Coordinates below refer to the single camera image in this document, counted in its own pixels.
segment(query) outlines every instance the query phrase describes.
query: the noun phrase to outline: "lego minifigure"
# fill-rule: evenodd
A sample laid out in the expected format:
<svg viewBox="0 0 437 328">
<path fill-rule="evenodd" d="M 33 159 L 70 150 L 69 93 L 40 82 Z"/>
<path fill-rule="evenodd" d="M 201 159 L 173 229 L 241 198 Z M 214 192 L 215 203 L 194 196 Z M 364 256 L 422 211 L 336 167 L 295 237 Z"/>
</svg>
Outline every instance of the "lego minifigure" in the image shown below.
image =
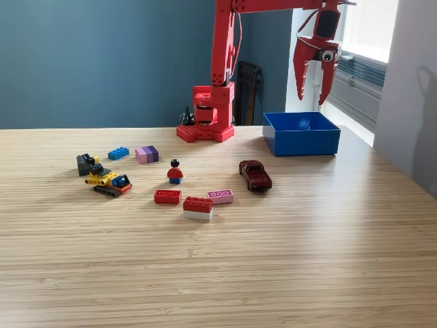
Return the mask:
<svg viewBox="0 0 437 328">
<path fill-rule="evenodd" d="M 171 169 L 167 172 L 167 178 L 170 179 L 170 183 L 174 183 L 176 185 L 180 184 L 185 177 L 182 171 L 179 168 L 179 161 L 174 159 L 171 161 Z"/>
</svg>

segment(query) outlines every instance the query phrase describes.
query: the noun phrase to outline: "purple lego brick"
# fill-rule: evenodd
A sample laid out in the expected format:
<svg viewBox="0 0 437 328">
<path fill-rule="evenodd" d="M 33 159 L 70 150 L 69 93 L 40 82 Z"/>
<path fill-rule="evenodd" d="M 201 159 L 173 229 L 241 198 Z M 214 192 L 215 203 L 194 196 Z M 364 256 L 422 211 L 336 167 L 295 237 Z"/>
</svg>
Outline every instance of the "purple lego brick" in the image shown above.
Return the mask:
<svg viewBox="0 0 437 328">
<path fill-rule="evenodd" d="M 209 191 L 206 193 L 206 196 L 212 200 L 214 205 L 232 203 L 234 201 L 234 195 L 229 189 Z"/>
<path fill-rule="evenodd" d="M 135 148 L 135 158 L 140 164 L 147 164 L 147 154 L 144 152 L 143 148 Z"/>
<path fill-rule="evenodd" d="M 153 154 L 152 151 L 148 147 L 143 147 L 144 152 L 147 154 L 147 162 L 153 162 Z"/>
<path fill-rule="evenodd" d="M 157 162 L 159 161 L 159 153 L 156 150 L 156 148 L 154 146 L 149 146 L 148 147 L 150 149 L 150 151 L 152 152 L 153 155 L 153 162 Z"/>
</svg>

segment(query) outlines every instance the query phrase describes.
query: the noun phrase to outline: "white wall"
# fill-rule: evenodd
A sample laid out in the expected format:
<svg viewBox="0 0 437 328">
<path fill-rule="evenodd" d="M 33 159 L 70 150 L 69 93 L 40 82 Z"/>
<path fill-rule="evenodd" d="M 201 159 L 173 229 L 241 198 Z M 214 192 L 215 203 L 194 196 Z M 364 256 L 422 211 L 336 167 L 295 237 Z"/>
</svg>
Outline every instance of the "white wall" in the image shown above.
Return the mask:
<svg viewBox="0 0 437 328">
<path fill-rule="evenodd" d="M 315 101 L 316 87 L 311 84 L 311 80 L 314 77 L 315 63 L 311 62 L 308 74 L 307 82 L 305 83 L 305 95 L 302 101 L 298 98 L 298 92 L 296 88 L 296 77 L 294 75 L 293 56 L 294 49 L 296 48 L 296 32 L 312 13 L 312 10 L 293 10 L 292 21 L 292 35 L 290 42 L 290 62 L 288 65 L 288 80 L 287 80 L 287 98 L 285 103 L 286 112 L 299 112 L 299 111 L 313 111 Z M 308 25 L 300 33 L 302 36 L 312 36 L 315 24 L 315 16 L 308 22 Z"/>
<path fill-rule="evenodd" d="M 437 0 L 399 0 L 375 149 L 437 197 Z"/>
</svg>

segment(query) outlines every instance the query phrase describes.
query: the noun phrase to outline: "cable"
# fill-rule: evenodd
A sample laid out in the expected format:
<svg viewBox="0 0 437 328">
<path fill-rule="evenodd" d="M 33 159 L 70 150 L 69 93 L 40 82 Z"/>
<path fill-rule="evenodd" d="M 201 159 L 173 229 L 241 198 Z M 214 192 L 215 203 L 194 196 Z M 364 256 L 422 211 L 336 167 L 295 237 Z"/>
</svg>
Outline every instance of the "cable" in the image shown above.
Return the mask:
<svg viewBox="0 0 437 328">
<path fill-rule="evenodd" d="M 243 38 L 243 27 L 242 27 L 242 24 L 241 24 L 241 16 L 240 16 L 240 13 L 238 13 L 238 12 L 236 12 L 236 15 L 238 17 L 238 24 L 240 26 L 240 36 L 238 38 L 237 50 L 236 50 L 236 53 L 235 53 L 235 56 L 234 56 L 234 62 L 232 64 L 232 73 L 231 73 L 231 76 L 229 78 L 231 78 L 234 75 L 235 66 L 237 65 L 237 60 L 238 60 L 238 54 L 240 53 L 241 40 Z"/>
</svg>

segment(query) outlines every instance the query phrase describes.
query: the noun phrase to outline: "lego vehicle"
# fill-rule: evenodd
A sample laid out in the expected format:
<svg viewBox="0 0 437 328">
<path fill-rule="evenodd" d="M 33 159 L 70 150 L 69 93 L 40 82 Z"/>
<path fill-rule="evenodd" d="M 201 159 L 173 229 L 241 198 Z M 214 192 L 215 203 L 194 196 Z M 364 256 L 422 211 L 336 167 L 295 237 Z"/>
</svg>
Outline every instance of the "lego vehicle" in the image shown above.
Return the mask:
<svg viewBox="0 0 437 328">
<path fill-rule="evenodd" d="M 105 169 L 88 154 L 82 155 L 82 159 L 89 168 L 89 177 L 85 179 L 85 183 L 87 185 L 95 185 L 93 190 L 96 193 L 117 197 L 132 188 L 132 184 L 126 174 L 119 175 L 109 169 Z"/>
<path fill-rule="evenodd" d="M 240 174 L 244 176 L 250 191 L 267 191 L 272 188 L 272 181 L 259 161 L 240 162 Z"/>
</svg>

